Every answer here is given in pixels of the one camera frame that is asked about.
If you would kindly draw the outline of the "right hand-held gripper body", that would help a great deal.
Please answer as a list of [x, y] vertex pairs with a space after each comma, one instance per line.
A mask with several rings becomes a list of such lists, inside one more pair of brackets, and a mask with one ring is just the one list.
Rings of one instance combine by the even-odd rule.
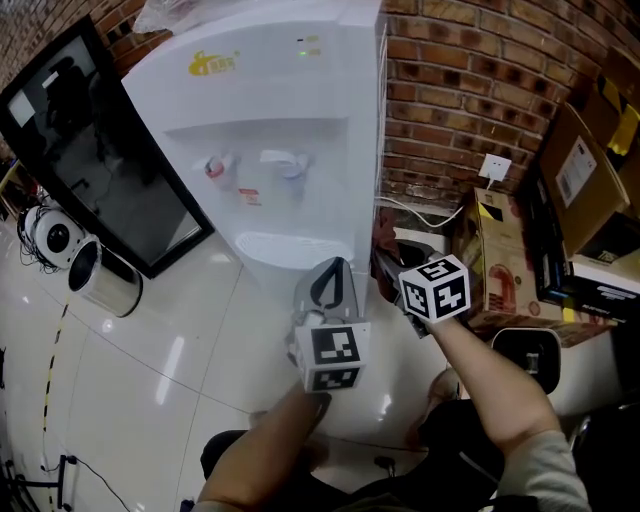
[[419, 339], [429, 325], [458, 316], [471, 306], [468, 269], [453, 255], [402, 253], [397, 306]]

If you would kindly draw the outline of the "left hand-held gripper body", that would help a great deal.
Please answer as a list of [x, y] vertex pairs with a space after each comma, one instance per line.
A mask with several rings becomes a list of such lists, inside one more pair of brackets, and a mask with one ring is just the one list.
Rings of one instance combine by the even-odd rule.
[[369, 322], [347, 323], [306, 311], [293, 315], [287, 356], [307, 393], [354, 389], [369, 360], [370, 340]]

